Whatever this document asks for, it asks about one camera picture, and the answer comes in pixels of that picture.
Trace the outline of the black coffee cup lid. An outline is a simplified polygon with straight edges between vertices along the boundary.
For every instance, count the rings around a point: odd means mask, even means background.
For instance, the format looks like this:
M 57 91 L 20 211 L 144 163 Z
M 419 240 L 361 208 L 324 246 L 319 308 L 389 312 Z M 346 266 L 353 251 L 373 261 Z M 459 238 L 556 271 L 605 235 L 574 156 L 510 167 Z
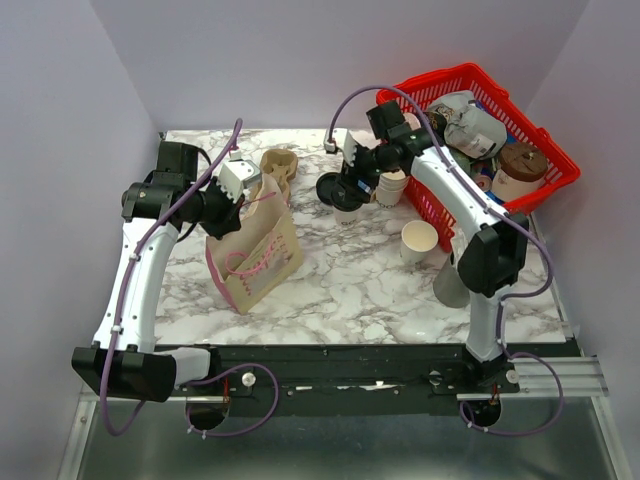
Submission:
M 332 206 L 342 212 L 354 212 L 363 205 L 356 195 L 353 195 L 339 184 L 335 184 L 332 187 L 330 200 Z

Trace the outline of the white paper cup stack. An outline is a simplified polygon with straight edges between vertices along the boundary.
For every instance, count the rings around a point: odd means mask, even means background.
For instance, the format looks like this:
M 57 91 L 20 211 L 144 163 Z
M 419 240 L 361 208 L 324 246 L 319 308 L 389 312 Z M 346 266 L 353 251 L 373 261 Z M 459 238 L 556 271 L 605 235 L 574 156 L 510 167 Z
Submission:
M 397 205 L 409 182 L 409 177 L 403 171 L 383 173 L 379 177 L 375 191 L 376 202 L 383 208 Z

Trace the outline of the pink paper bag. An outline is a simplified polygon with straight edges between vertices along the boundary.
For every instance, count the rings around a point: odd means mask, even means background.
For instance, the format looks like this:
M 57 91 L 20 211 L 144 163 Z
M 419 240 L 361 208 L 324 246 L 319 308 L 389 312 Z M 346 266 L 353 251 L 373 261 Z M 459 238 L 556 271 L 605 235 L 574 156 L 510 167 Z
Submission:
M 205 241 L 205 260 L 215 287 L 245 314 L 303 263 L 292 214 L 276 180 L 265 174 L 241 229 Z

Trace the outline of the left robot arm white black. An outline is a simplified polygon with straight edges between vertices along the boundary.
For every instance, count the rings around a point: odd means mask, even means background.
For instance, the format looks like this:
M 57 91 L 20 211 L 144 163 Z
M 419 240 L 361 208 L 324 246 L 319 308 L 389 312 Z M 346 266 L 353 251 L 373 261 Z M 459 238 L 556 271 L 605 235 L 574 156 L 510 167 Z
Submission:
M 97 394 L 164 402 L 188 383 L 201 395 L 222 380 L 208 348 L 156 352 L 155 318 L 169 256 L 184 224 L 222 239 L 241 227 L 243 186 L 197 177 L 201 148 L 162 141 L 155 169 L 122 196 L 119 266 L 101 325 L 88 347 L 75 348 L 73 370 Z

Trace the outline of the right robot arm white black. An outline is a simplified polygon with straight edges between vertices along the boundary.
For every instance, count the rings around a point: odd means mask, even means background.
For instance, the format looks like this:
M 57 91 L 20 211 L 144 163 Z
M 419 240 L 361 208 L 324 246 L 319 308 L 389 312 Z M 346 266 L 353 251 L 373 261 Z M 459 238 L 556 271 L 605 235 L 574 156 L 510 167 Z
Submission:
M 401 171 L 425 186 L 453 215 L 463 247 L 450 266 L 470 295 L 470 330 L 460 379 L 480 392 L 507 362 L 504 301 L 524 267 L 529 221 L 490 200 L 456 164 L 420 114 L 412 127 L 399 105 L 388 101 L 367 113 L 377 144 L 365 147 L 349 130 L 329 126 L 324 148 L 343 157 L 329 195 L 333 207 L 355 210 L 368 203 L 382 174 Z

